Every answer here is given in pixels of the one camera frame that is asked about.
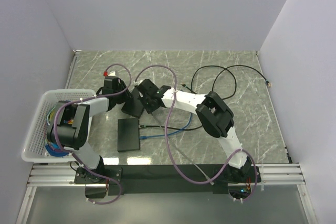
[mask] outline white wall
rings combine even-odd
[[[259,50],[286,0],[47,0],[75,49]]]
[[[277,117],[320,223],[335,223],[336,0],[287,0],[260,51]]]
[[[63,88],[72,51],[45,0],[0,0],[0,222],[15,223],[31,164],[23,142],[41,95]]]

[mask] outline blue cable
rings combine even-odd
[[[53,149],[50,148],[48,144],[46,144],[46,149],[49,152],[49,154],[54,157],[64,157],[69,154],[68,152],[55,152],[53,151]]]
[[[174,135],[174,134],[176,134],[176,133],[178,133],[178,132],[180,132],[180,131],[184,130],[185,128],[187,128],[187,127],[188,127],[188,126],[191,124],[191,120],[192,120],[192,118],[193,118],[193,113],[190,113],[189,122],[187,123],[187,125],[186,125],[186,126],[184,126],[184,127],[180,128],[180,129],[179,129],[179,130],[177,130],[177,131],[171,132],[171,133],[169,133],[169,134],[167,134],[167,135],[168,135],[168,136],[170,136],[170,135]],[[144,139],[147,139],[147,138],[152,138],[152,137],[161,137],[161,136],[164,136],[164,135],[140,136],[140,137],[139,137],[139,139],[140,139],[140,140],[144,140]]]

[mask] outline marble floor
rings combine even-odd
[[[76,56],[69,88],[98,90],[103,85],[103,72],[112,63],[126,65],[132,76],[152,64],[163,64],[172,68],[179,83],[190,85],[191,77],[197,68],[205,65],[230,66],[243,64],[260,70],[255,51],[81,51]],[[115,68],[119,77],[128,83],[128,75],[120,67]],[[237,79],[237,92],[225,100],[234,113],[235,128],[243,148],[249,151],[257,163],[288,163],[276,116],[273,111],[267,86],[263,78],[248,68],[231,68]],[[193,85],[197,93],[208,93],[212,83],[220,72],[218,68],[205,68],[199,71]],[[149,78],[158,87],[173,85],[170,72],[163,68],[151,68],[145,71],[141,79]],[[227,97],[234,91],[234,80],[226,71],[218,78],[214,89],[220,97]],[[121,112],[122,105],[113,110],[93,117],[89,143],[93,149],[104,157],[106,164],[170,164],[163,137],[141,140],[141,150],[134,152],[117,152],[118,119],[130,116]],[[154,114],[163,123],[168,109],[160,108]],[[174,110],[170,125],[183,127],[190,114]],[[144,112],[140,124],[156,124],[151,115]],[[190,127],[200,125],[196,116]],[[162,134],[160,128],[140,129],[140,135]],[[181,132],[170,137],[185,154],[198,164],[223,163],[226,155],[218,140],[208,135],[202,128]],[[188,161],[178,152],[172,150],[178,164]]]

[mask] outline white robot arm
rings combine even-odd
[[[125,83],[115,76],[113,71],[105,77],[104,86],[101,88],[102,94],[109,95],[120,92],[126,88]],[[111,110],[116,104],[124,103],[132,98],[131,93],[126,92],[113,97],[98,97],[87,102],[73,104],[65,107],[59,114],[57,122],[58,138],[64,149],[79,157],[82,163],[90,170],[96,170],[98,174],[103,173],[104,164],[102,157],[95,153],[87,141],[89,120],[94,115]],[[55,110],[67,103],[60,101]],[[50,124],[47,129],[47,138],[55,144],[54,124]]]
[[[149,113],[160,106],[170,108],[173,103],[175,91],[169,86],[159,89],[149,79],[145,79],[136,88],[140,92],[140,101]],[[176,91],[174,108],[197,114],[204,130],[218,138],[227,157],[241,148],[234,127],[233,112],[215,92],[192,94]],[[239,152],[231,158],[229,165],[241,169],[246,161],[246,153]]]

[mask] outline white plastic basket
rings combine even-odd
[[[50,90],[43,94],[29,132],[25,141],[25,146],[21,157],[24,161],[34,163],[66,163],[74,161],[71,155],[64,157],[51,156],[46,148],[46,116],[48,111],[58,101],[76,101],[80,98],[92,97],[95,94],[90,89],[57,89]],[[91,127],[91,118],[89,120],[89,131]]]

